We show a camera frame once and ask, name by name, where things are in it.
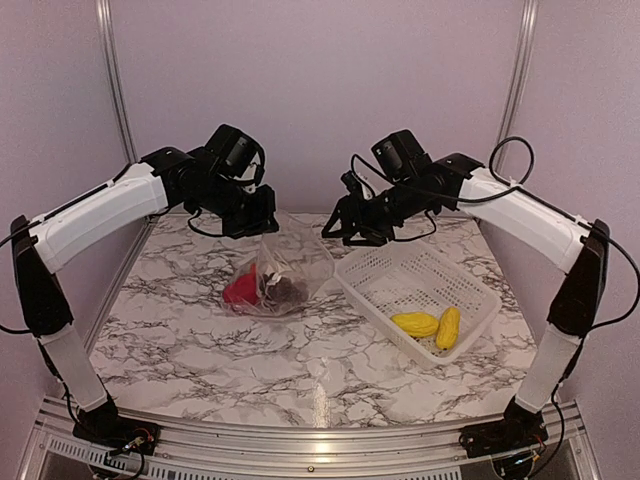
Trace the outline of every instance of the marble surface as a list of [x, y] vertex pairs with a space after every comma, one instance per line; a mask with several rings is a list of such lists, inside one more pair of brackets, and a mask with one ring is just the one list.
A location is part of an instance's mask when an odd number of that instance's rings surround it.
[[[300, 218], [319, 231], [326, 217]], [[472, 220], [438, 219], [426, 241], [497, 291], [502, 310], [467, 353], [428, 371], [359, 316], [335, 283], [284, 319], [225, 316], [221, 291], [259, 239], [206, 238], [186, 220], [160, 220], [92, 353], [120, 406], [319, 428], [459, 419], [503, 411], [535, 355], [513, 293]], [[412, 222], [412, 233], [429, 228], [420, 222]], [[219, 224], [203, 217], [201, 228]], [[326, 246], [336, 259], [350, 251], [338, 241]]]

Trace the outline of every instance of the robotic arm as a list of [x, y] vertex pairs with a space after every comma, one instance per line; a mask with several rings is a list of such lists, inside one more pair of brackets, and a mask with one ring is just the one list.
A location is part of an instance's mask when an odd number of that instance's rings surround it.
[[[343, 175], [350, 193], [338, 201], [323, 237], [342, 238], [345, 245], [381, 246], [395, 240], [394, 227], [402, 227], [405, 219], [420, 212], [438, 214], [444, 206], [514, 235], [566, 274], [551, 304], [538, 353], [504, 420], [465, 427], [460, 438], [470, 458], [546, 440], [540, 411], [575, 366], [604, 292], [607, 225], [574, 218], [465, 155], [434, 162], [408, 130], [380, 141], [372, 152], [384, 172], [380, 175], [394, 186], [365, 198], [355, 171]], [[338, 222], [339, 228], [333, 229]]]
[[[257, 165], [253, 163], [256, 155]], [[180, 204], [194, 214], [204, 208], [218, 215], [222, 236], [277, 231], [275, 193], [267, 185], [258, 186], [264, 163], [264, 151], [257, 142], [221, 125], [203, 147], [188, 153], [162, 148], [113, 180], [31, 222], [24, 216], [13, 221], [15, 278], [25, 322], [49, 369], [80, 406], [74, 435], [122, 448], [139, 438], [140, 432], [147, 432], [142, 438], [146, 438], [144, 453], [149, 454], [157, 426], [118, 415], [73, 327], [56, 273], [120, 227]], [[254, 171], [253, 179], [239, 179], [249, 170]]]

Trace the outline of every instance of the plastic basket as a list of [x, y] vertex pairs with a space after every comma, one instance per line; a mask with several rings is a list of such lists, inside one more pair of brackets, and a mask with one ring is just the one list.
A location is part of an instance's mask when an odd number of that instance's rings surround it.
[[[349, 303], [423, 368], [453, 362], [502, 305], [494, 291], [422, 241], [355, 250], [337, 263], [335, 277]], [[460, 334], [447, 351], [436, 347], [435, 337], [413, 339], [390, 319], [409, 312], [440, 318], [451, 306], [460, 310]]]

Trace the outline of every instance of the pink-tinted wall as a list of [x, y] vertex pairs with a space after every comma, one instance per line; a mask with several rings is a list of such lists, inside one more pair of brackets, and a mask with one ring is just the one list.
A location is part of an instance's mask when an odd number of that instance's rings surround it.
[[[19, 214], [48, 211], [125, 164], [98, 37], [95, 2], [0, 5], [0, 237]], [[139, 226], [76, 258], [60, 276], [81, 334]], [[10, 248], [0, 250], [0, 322], [23, 328]], [[0, 478], [16, 469], [52, 385], [30, 336], [0, 333]]]
[[[600, 218], [640, 261], [640, 4], [541, 2], [529, 81], [515, 129], [533, 143], [530, 189], [570, 212]], [[523, 165], [524, 155], [507, 162]], [[506, 235], [491, 247], [525, 316], [541, 335], [562, 280]], [[636, 292], [631, 269], [611, 253], [599, 320], [624, 312]], [[594, 332], [561, 390], [577, 398], [603, 478], [639, 478], [640, 314]]]
[[139, 151], [222, 122], [267, 152], [280, 207], [329, 211], [353, 152], [410, 128], [434, 157], [490, 152], [523, 2], [135, 0], [113, 4]]

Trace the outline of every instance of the yellow squash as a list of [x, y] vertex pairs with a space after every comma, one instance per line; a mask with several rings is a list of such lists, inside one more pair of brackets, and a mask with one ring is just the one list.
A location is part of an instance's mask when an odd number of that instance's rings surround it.
[[449, 307], [440, 318], [436, 346], [440, 350], [453, 348], [458, 340], [458, 333], [460, 333], [460, 310], [456, 307]]
[[399, 313], [391, 317], [391, 320], [408, 335], [416, 338], [434, 335], [440, 324], [436, 317], [423, 312]]

